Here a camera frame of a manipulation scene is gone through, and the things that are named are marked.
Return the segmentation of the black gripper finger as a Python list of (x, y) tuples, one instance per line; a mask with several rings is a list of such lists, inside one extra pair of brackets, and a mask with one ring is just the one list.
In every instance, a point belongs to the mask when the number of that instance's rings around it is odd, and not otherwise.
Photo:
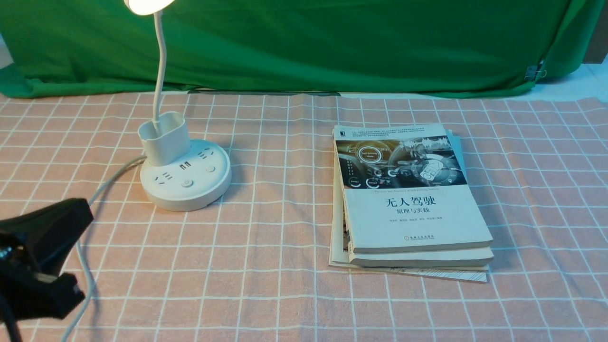
[(63, 320), (86, 297), (76, 277), (69, 273), (59, 277), (41, 273), (19, 275), (14, 289), (14, 314), (18, 320)]

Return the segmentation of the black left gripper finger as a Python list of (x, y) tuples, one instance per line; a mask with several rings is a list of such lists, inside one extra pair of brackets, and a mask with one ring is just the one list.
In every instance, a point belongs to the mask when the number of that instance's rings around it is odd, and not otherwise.
[(84, 198), (70, 198), (0, 221), (1, 260), (43, 274), (59, 274), (93, 222)]

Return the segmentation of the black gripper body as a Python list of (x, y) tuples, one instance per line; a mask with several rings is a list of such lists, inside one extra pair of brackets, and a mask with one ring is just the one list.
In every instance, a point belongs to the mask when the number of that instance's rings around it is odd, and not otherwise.
[(1, 294), (18, 321), (48, 317), (39, 291), (39, 275), (46, 273), (41, 237), (39, 232), (1, 234)]

